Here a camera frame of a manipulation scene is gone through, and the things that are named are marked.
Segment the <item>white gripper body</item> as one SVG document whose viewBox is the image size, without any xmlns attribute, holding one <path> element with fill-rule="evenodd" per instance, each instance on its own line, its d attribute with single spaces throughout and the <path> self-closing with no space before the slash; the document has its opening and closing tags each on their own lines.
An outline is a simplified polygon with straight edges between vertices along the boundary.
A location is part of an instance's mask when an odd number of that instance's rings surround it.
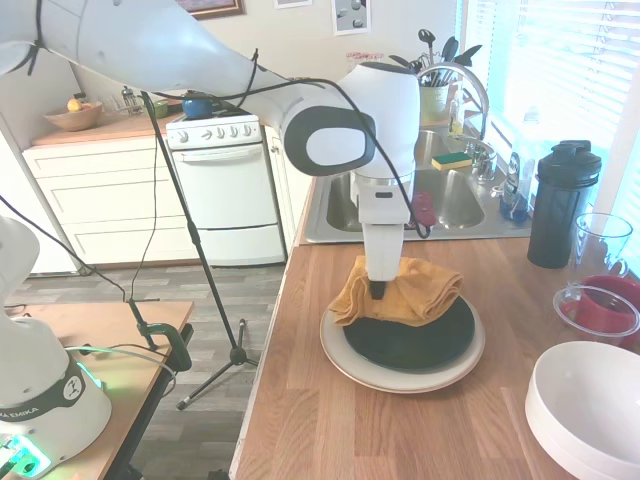
<svg viewBox="0 0 640 480">
<path fill-rule="evenodd" d="M 399 271 L 407 205 L 397 185 L 357 182 L 356 191 L 368 277 L 392 281 Z"/>
</svg>

